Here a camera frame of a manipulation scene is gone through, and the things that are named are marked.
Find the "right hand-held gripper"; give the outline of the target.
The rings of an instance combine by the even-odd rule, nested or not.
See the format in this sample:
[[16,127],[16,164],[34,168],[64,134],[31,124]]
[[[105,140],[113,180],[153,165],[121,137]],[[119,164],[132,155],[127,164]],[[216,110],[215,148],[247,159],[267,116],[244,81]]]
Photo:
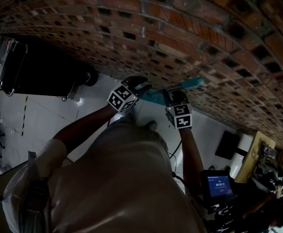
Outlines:
[[168,121],[175,129],[192,127],[192,107],[188,101],[186,93],[181,90],[174,91],[174,100],[171,100],[169,92],[162,90],[165,111]]

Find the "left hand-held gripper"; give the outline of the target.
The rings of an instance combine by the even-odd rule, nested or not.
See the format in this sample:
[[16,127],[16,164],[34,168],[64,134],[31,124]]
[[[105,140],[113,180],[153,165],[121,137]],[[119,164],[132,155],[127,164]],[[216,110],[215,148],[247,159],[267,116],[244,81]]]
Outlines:
[[147,81],[148,79],[143,76],[127,77],[111,90],[107,98],[107,103],[117,112],[122,112],[131,108],[139,98],[145,95],[152,88],[152,85],[148,84],[134,92],[134,89],[136,89],[138,85]]

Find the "teal mop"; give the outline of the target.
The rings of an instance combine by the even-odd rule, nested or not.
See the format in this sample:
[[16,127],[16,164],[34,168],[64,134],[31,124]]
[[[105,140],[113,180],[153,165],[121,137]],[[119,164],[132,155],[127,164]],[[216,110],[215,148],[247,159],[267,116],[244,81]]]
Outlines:
[[[185,90],[197,88],[201,86],[202,84],[204,84],[203,78],[198,77],[198,78],[192,78],[182,83],[178,83],[174,86],[168,87],[166,88],[166,90],[169,93],[176,91],[176,90],[185,91]],[[156,103],[159,105],[165,105],[164,97],[163,97],[161,90],[149,90],[145,95],[141,97],[141,100]]]

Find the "person's right forearm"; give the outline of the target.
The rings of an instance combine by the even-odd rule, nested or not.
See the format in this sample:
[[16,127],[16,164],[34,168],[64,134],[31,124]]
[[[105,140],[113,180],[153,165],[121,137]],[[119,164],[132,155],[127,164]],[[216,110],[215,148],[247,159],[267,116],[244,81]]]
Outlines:
[[201,195],[200,172],[204,166],[190,128],[179,129],[183,153],[183,179],[187,184],[185,194],[187,197]]

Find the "person's left forearm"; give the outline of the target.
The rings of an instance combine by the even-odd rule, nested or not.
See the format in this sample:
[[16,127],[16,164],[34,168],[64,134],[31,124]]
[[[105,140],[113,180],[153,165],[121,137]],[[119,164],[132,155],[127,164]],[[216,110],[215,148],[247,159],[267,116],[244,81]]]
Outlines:
[[69,154],[91,137],[116,113],[117,111],[108,104],[64,127],[55,134],[53,139],[60,140],[65,145],[67,154]]

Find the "person's beige trousers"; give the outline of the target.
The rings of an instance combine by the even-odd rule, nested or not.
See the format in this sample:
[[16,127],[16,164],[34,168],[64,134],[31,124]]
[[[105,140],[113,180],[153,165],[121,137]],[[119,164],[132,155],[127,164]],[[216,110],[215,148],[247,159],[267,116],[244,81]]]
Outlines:
[[136,125],[135,109],[130,108],[119,113],[119,118],[108,126],[108,129],[119,130],[119,129],[134,129]]

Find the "person's grey shoe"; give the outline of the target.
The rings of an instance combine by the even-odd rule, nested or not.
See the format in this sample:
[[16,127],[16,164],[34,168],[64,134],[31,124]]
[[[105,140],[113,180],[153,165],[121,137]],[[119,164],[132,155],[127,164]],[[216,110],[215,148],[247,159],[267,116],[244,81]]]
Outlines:
[[157,122],[155,120],[151,120],[149,122],[147,122],[144,126],[143,126],[144,129],[146,130],[150,130],[150,131],[156,131],[157,129]]

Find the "black floor mat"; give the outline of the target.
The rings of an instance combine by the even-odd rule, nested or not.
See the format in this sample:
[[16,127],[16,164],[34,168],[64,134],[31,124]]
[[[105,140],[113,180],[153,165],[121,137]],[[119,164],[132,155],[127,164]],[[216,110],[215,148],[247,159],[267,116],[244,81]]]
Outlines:
[[240,137],[237,134],[224,131],[215,155],[227,160],[231,160],[235,153],[245,156],[245,151],[238,147]]

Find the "black wheeled cart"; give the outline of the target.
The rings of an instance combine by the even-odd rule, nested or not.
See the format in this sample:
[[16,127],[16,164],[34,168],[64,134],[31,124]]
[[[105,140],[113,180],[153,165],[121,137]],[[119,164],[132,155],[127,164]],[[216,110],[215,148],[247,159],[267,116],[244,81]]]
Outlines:
[[74,87],[93,86],[97,71],[59,48],[32,37],[0,35],[0,91],[67,100]]

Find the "light wooden desk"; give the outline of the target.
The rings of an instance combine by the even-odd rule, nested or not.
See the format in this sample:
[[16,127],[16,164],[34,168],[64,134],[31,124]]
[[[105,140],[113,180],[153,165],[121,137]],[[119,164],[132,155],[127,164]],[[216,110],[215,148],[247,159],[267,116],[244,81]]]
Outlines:
[[274,140],[264,135],[262,132],[257,131],[253,137],[250,149],[245,157],[245,160],[234,179],[236,183],[248,182],[248,178],[254,171],[257,161],[260,157],[260,148],[263,143],[271,148],[275,148],[276,145],[276,142]]

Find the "person in white shirt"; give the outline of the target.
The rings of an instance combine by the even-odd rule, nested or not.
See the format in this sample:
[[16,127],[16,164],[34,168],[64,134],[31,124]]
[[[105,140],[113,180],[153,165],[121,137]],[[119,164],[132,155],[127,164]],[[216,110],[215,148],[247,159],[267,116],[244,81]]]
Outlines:
[[106,128],[76,162],[63,166],[66,156],[49,140],[10,180],[2,207],[12,233],[207,233],[158,133]]

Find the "small black monitor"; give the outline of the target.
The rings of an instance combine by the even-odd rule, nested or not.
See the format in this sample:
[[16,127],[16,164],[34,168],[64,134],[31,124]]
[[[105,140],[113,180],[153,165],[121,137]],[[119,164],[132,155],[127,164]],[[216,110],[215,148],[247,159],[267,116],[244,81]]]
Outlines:
[[203,200],[207,207],[221,204],[236,197],[229,172],[225,170],[203,170],[200,172]]

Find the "grey white round device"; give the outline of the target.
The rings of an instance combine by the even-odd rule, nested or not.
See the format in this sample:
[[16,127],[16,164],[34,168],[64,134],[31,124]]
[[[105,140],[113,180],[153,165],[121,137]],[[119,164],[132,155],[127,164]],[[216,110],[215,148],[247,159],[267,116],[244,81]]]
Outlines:
[[255,173],[259,176],[272,175],[277,180],[283,178],[283,150],[271,148],[263,142],[259,150]]

